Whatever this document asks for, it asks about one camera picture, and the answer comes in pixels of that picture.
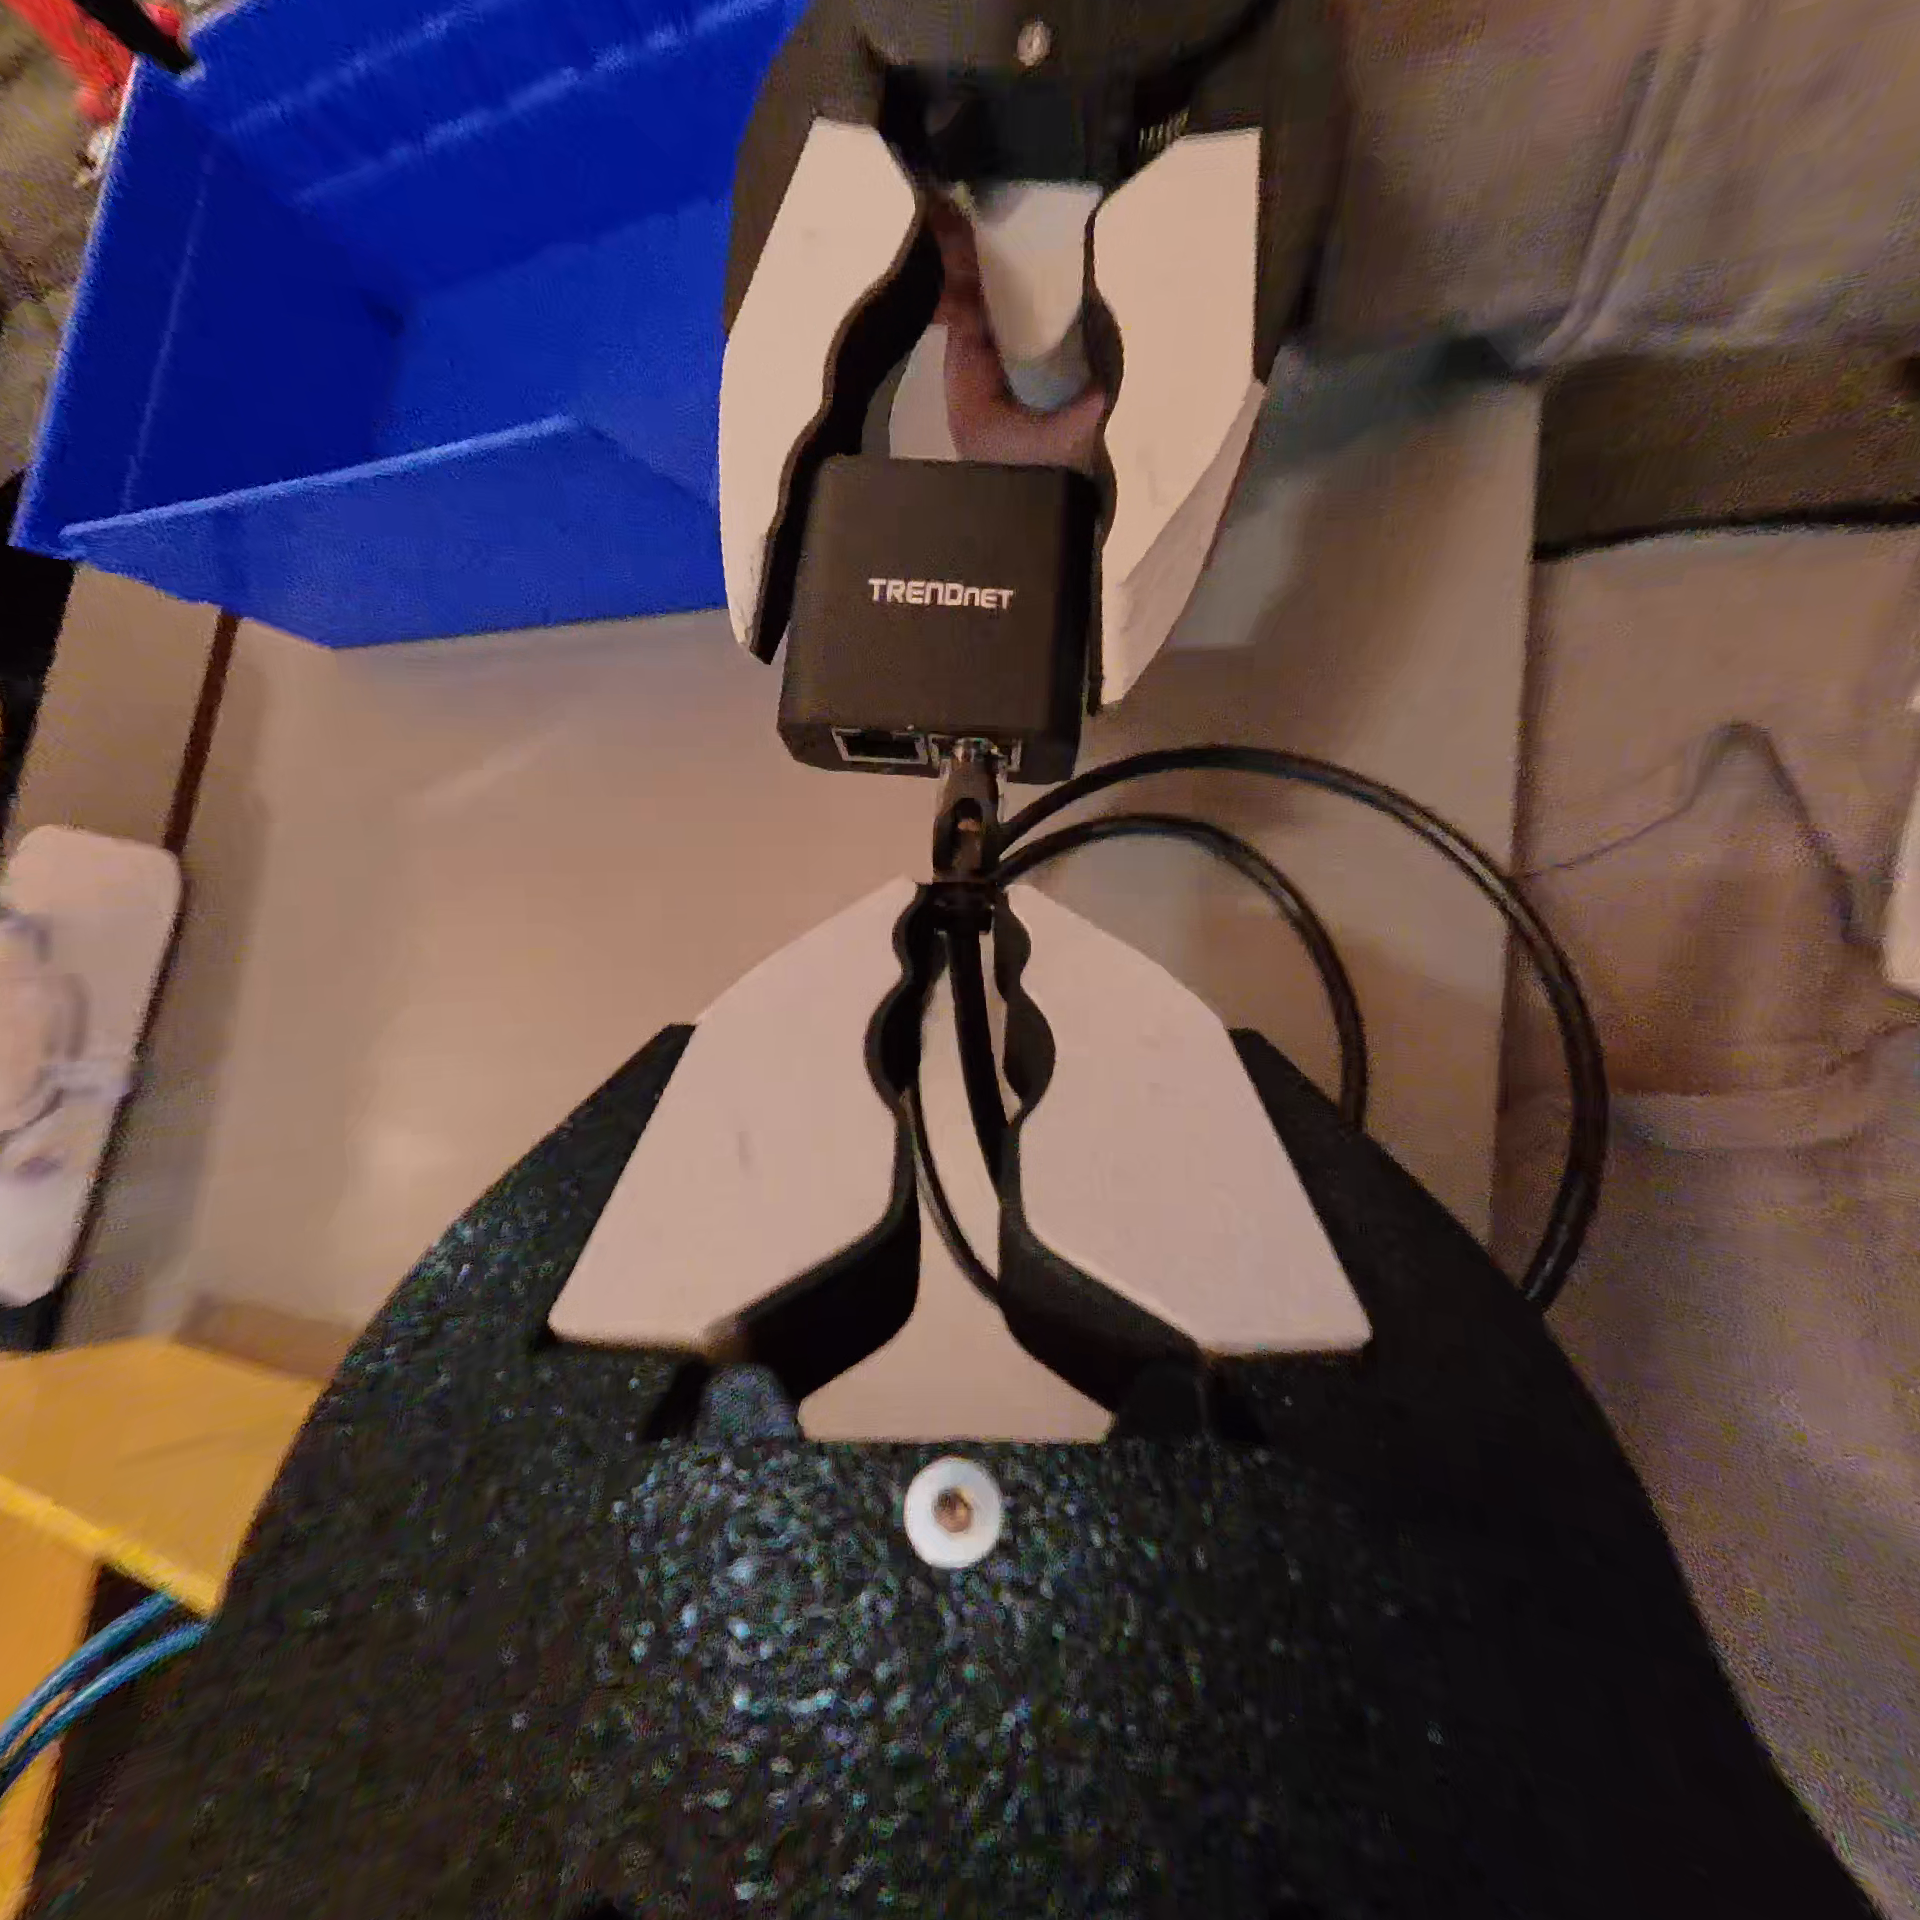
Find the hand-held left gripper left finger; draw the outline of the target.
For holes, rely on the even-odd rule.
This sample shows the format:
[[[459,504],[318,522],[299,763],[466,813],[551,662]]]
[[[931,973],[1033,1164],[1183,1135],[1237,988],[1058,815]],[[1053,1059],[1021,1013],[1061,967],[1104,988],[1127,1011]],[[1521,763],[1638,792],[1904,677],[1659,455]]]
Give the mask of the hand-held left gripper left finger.
[[[758,1365],[805,1402],[920,1300],[915,1147],[883,1061],[889,880],[775,950],[691,1028],[546,1325],[576,1349]]]

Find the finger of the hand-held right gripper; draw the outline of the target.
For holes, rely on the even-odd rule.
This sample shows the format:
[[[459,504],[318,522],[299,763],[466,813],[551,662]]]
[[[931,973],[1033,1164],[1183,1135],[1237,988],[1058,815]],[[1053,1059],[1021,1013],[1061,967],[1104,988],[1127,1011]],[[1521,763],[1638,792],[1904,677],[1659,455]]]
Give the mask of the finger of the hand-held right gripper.
[[[1177,134],[1096,206],[1088,291],[1118,371],[1102,455],[1096,709],[1181,627],[1264,408],[1258,371],[1262,134]]]
[[[729,324],[719,400],[727,611],[758,661],[785,640],[825,464],[859,452],[938,301],[923,188],[877,126],[817,119]]]

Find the person's right hand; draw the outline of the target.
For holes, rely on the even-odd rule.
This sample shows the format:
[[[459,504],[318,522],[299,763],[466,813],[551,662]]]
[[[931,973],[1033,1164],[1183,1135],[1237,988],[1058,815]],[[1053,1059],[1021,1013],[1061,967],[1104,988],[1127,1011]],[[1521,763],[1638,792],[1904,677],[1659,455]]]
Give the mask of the person's right hand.
[[[971,226],[946,198],[929,203],[944,292],[935,323],[944,326],[944,404],[952,444],[962,461],[1058,466],[1091,474],[1111,411],[1110,392],[1091,381],[1064,406],[1024,404],[1010,387],[986,299]]]

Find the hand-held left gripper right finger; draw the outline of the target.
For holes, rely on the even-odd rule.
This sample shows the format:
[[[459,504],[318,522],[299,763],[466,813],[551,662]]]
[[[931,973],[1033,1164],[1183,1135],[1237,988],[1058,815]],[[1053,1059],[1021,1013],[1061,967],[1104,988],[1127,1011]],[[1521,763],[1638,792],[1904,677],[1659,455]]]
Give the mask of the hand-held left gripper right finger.
[[[994,908],[993,952],[1015,1341],[1111,1414],[1151,1379],[1362,1354],[1370,1311],[1211,1007],[1024,883]]]

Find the white plastic packet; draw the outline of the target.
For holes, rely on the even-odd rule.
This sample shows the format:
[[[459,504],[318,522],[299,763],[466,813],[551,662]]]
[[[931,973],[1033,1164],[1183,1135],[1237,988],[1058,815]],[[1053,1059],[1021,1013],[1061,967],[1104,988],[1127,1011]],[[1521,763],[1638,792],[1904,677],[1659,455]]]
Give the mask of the white plastic packet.
[[[25,831],[3,886],[3,1306],[53,1298],[79,1253],[177,943],[163,848]]]

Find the yellow plastic bin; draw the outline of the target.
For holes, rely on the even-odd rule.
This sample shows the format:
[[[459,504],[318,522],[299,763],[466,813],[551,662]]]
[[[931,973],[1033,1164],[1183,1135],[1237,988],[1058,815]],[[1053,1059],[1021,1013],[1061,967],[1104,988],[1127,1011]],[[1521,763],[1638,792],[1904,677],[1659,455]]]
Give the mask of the yellow plastic bin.
[[[160,1336],[8,1354],[5,1519],[210,1615],[321,1391]]]

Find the red object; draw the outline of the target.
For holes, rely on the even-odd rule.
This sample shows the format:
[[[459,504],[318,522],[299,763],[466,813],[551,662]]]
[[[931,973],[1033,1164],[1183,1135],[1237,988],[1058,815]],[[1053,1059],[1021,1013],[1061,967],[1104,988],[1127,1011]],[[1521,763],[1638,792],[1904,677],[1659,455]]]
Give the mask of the red object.
[[[64,11],[66,36],[72,42],[72,52],[64,59],[69,74],[77,77],[77,108],[88,126],[81,151],[81,178],[97,183],[105,175],[126,115],[136,56],[82,4],[66,2]]]

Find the black network adapter box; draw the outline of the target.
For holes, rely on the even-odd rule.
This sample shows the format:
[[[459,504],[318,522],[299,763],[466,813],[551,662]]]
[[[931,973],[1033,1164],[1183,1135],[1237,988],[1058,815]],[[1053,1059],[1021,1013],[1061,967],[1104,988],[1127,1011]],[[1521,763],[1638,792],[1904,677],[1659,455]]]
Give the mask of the black network adapter box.
[[[1097,490],[1064,466],[831,458],[808,501],[777,732],[829,773],[933,778],[977,743],[1023,784],[1082,748]]]

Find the blue plastic bin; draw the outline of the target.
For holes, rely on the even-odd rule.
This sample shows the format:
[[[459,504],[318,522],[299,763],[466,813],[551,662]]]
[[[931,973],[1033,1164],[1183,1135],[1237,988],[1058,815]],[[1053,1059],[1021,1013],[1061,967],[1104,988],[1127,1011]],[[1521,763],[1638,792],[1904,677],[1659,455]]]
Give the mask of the blue plastic bin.
[[[16,536],[331,648],[725,605],[733,183],[801,13],[233,4],[139,59]]]

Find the person's right forearm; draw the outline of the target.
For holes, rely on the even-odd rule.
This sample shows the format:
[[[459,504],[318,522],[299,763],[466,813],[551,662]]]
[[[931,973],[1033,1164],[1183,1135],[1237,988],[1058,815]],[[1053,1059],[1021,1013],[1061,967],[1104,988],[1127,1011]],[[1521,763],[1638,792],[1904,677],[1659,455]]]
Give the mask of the person's right forearm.
[[[1329,4],[1323,352],[1525,368],[1918,330],[1917,2]]]

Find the person's grey clothing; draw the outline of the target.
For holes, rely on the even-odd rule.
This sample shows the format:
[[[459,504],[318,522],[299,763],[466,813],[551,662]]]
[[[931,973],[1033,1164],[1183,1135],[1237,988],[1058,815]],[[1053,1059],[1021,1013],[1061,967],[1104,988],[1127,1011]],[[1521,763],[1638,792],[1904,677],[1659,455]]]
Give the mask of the person's grey clothing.
[[[1519,863],[1614,1094],[1553,1309],[1773,1756],[1917,1916],[1917,527],[1535,589]]]

